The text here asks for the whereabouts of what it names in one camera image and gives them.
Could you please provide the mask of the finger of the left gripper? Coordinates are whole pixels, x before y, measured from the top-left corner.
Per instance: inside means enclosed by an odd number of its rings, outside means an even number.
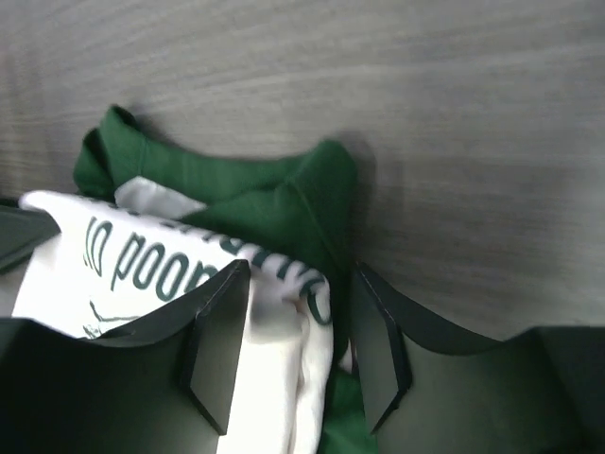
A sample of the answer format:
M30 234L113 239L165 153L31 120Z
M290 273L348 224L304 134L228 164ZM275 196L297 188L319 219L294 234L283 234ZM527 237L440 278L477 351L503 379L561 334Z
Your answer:
M1 199L1 272L22 265L35 249L61 233L58 223L45 211L29 211L17 200Z

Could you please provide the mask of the white and green t shirt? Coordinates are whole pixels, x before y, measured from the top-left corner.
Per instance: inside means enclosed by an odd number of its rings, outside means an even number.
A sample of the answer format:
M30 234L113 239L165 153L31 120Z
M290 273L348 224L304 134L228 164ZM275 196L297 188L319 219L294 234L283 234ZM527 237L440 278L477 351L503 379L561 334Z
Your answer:
M203 156L111 106L84 137L77 193L25 193L60 236L31 256L13 315L94 339L235 259L251 295L221 453L373 453L344 308L356 167L338 142L275 160Z

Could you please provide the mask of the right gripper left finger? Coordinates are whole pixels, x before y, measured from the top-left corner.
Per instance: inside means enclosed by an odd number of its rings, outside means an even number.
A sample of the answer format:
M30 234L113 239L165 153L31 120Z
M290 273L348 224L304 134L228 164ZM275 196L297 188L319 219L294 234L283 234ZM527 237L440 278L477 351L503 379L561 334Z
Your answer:
M226 434L251 270L204 284L95 340L1 322L5 453L214 453Z

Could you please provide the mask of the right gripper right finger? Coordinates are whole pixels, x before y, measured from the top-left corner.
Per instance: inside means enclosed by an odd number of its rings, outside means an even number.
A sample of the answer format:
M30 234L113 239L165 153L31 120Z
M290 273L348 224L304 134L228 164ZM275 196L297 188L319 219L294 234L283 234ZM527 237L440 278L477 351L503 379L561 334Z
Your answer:
M538 326L494 340L360 264L352 329L366 420L382 453L604 449L600 326Z

